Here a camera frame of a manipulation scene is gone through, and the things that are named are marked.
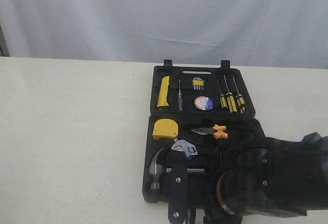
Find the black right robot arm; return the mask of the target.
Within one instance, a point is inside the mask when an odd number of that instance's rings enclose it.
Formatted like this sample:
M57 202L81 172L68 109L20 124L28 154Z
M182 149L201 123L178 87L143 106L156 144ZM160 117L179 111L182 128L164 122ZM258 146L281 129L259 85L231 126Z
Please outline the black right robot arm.
M204 207L209 223L326 209L327 137L316 132L300 141L262 137L229 148L211 172Z

